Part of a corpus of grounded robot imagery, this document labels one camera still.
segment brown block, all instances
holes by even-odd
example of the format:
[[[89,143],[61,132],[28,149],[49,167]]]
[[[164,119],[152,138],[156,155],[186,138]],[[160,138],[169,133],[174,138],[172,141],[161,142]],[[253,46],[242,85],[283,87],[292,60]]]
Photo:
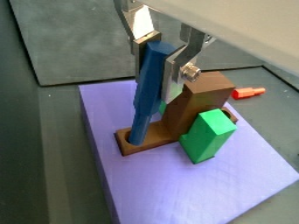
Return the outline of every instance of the brown block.
[[[149,123],[148,131],[144,137],[144,143],[141,145],[132,145],[128,143],[126,139],[129,136],[129,131],[130,128],[116,131],[116,142],[122,156],[174,142],[161,121]]]
[[[201,73],[194,82],[184,83],[181,94],[166,105],[161,120],[173,140],[188,132],[200,112],[221,108],[233,88],[220,72]]]
[[[233,114],[230,113],[230,111],[228,110],[228,108],[221,107],[220,110],[224,113],[224,115],[226,116],[226,118],[236,124],[236,122],[238,121],[238,119],[233,116]]]

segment orange object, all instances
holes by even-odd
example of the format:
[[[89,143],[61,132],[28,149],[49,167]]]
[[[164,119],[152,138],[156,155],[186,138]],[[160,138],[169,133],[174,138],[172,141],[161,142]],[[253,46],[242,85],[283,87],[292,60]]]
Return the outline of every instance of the orange object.
[[[237,88],[232,91],[230,97],[237,100],[246,98],[253,95],[261,95],[266,90],[262,87],[252,88],[252,87],[245,87],[245,88]]]

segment screw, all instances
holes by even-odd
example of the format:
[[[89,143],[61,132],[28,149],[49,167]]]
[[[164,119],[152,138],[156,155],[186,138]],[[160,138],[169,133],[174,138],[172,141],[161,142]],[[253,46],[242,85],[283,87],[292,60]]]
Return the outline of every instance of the screw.
[[[201,70],[190,62],[188,62],[185,66],[181,67],[180,74],[186,81],[194,82],[200,77]]]

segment purple mat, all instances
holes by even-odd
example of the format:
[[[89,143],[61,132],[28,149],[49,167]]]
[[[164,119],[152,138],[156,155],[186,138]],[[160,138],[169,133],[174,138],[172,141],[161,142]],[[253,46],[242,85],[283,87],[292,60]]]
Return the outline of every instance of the purple mat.
[[[78,90],[114,222],[226,223],[299,179],[228,104],[237,130],[214,158],[193,165],[178,143],[121,157],[113,133],[132,124],[136,84],[109,82]]]

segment green block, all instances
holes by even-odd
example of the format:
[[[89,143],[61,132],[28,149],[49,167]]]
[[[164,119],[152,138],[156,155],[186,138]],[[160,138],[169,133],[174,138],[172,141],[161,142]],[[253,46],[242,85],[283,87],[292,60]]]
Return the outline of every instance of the green block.
[[[158,113],[160,113],[160,115],[164,114],[165,106],[166,106],[165,102],[161,101],[161,104],[160,104],[160,107],[158,107]]]
[[[236,128],[220,109],[197,114],[188,133],[178,140],[194,164],[214,156]]]

